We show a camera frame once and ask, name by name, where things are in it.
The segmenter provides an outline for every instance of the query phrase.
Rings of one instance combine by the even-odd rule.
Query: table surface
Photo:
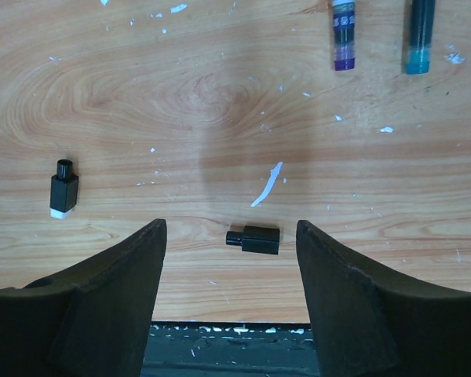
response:
[[[356,2],[342,73],[326,1],[184,3],[0,1],[0,288],[165,218],[156,320],[307,322],[299,219],[471,291],[471,0],[437,2],[432,71],[414,77],[403,1]],[[80,186],[60,221],[63,158]],[[246,224],[279,226],[279,256],[226,247]]]

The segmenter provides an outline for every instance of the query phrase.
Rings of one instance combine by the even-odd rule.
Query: white paint speck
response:
[[[391,126],[387,126],[387,127],[381,128],[380,132],[385,133],[385,134],[392,134],[394,132],[394,129]]]
[[[237,333],[237,335],[241,335],[242,332],[248,332],[249,329],[247,329],[247,328],[234,328],[234,331]]]
[[[185,4],[185,3],[176,5],[173,8],[171,8],[171,14],[181,12],[182,10],[186,10],[187,7],[188,7],[188,4]]]
[[[277,165],[272,170],[270,170],[270,177],[268,179],[267,185],[265,186],[262,194],[251,204],[252,207],[256,207],[258,204],[265,200],[268,194],[270,194],[272,187],[274,187],[276,179],[278,178],[279,173],[281,172],[282,166],[283,162],[278,162]]]
[[[260,132],[272,132],[272,129],[267,123],[262,123],[260,126]]]
[[[466,61],[466,58],[461,55],[460,51],[457,51],[454,45],[448,45],[448,49],[450,49],[452,52],[449,53],[446,58],[452,64],[462,64]]]
[[[231,16],[232,15],[232,11],[234,10],[234,8],[236,7],[237,5],[237,2],[234,2],[234,4],[232,4],[232,8],[230,9],[230,12],[228,12],[228,15]]]

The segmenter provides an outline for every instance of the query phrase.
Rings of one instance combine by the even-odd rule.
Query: black plastic connector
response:
[[[242,246],[243,251],[277,255],[279,253],[279,229],[245,226],[242,232],[227,232],[225,242],[231,246]]]
[[[79,191],[79,177],[73,174],[73,162],[60,159],[57,174],[51,178],[50,214],[53,218],[66,218],[75,204]]]

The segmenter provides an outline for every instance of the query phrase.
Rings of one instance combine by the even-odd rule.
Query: white plastic base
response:
[[[64,218],[67,218],[68,216],[70,216],[71,212],[73,212],[73,208],[71,208],[68,212],[60,212],[58,210],[53,210],[51,208],[50,209],[50,217],[51,218],[59,218],[60,220],[63,220]]]

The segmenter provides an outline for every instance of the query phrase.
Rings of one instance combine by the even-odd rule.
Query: black plug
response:
[[[51,178],[50,215],[63,219],[73,212],[77,204],[79,177],[73,174],[73,162],[60,159],[57,162],[57,174]]]
[[[242,232],[227,232],[225,243],[242,246],[243,251],[277,255],[279,253],[279,229],[245,226]]]

